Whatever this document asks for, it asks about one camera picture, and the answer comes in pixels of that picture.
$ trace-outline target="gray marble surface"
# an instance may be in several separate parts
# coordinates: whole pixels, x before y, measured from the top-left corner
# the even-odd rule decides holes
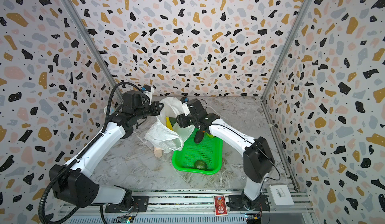
[[[163,97],[153,97],[153,101]],[[267,125],[259,98],[254,97],[202,97],[207,101],[207,112],[214,112],[229,125],[246,135],[264,137],[273,153],[281,179],[268,183],[289,184],[277,147]],[[172,163],[172,153],[154,156],[153,145],[144,138],[147,130],[156,121],[152,116],[125,140],[118,141],[96,167],[91,179],[103,185],[118,185],[136,189],[243,189],[246,175],[243,172],[242,156],[223,143],[222,168],[214,175],[181,172]],[[275,169],[272,178],[278,178]]]

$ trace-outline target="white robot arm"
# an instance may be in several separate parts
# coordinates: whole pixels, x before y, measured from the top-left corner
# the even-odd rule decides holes
[[[110,105],[113,93],[119,85],[127,84],[136,87],[139,91],[128,91],[123,94],[121,109],[118,108],[111,116]],[[48,184],[39,203],[39,218],[43,224],[59,224],[66,221],[80,207],[116,204],[118,210],[124,212],[133,207],[131,190],[104,186],[94,183],[91,177],[97,164],[111,147],[119,140],[128,138],[133,133],[133,126],[140,125],[140,119],[147,116],[159,115],[163,104],[151,102],[153,89],[143,86],[139,89],[129,82],[118,83],[113,87],[107,105],[106,120],[99,133],[72,159],[63,166],[54,165],[50,171],[51,182]],[[189,101],[187,97],[181,99],[184,114],[177,116],[180,127],[195,125],[196,128],[219,137],[234,149],[244,159],[244,171],[248,176],[243,191],[244,207],[253,210],[257,206],[257,197],[262,183],[271,170],[274,159],[267,141],[262,137],[255,139],[247,136],[226,124],[219,116],[209,113],[202,107],[198,99]],[[75,209],[59,221],[47,219],[44,208],[48,193],[53,190],[54,196],[76,205]]]

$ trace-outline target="red label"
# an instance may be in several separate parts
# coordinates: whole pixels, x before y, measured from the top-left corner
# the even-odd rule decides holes
[[[226,216],[227,207],[226,200],[223,195],[214,196],[214,205],[215,205],[215,215],[216,216]]]

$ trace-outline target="white plastic bag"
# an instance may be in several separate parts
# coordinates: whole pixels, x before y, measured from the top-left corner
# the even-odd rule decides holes
[[[162,149],[165,153],[169,153],[172,150],[181,150],[183,142],[190,137],[195,127],[190,125],[186,128],[181,128],[176,123],[172,127],[174,131],[168,129],[166,117],[176,118],[176,116],[183,114],[182,103],[179,99],[173,97],[164,98],[160,102],[164,104],[164,108],[161,110],[160,115],[156,116],[157,121],[151,126],[144,138],[150,141],[154,147]]]

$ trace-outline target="terrazzo patterned wall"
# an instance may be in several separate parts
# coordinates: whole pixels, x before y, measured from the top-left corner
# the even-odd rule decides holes
[[[72,0],[113,76],[156,95],[258,96],[303,0]]]
[[[313,0],[266,103],[320,223],[385,223],[385,0]]]
[[[110,87],[59,0],[0,1],[0,223],[40,223],[49,169],[99,131]]]

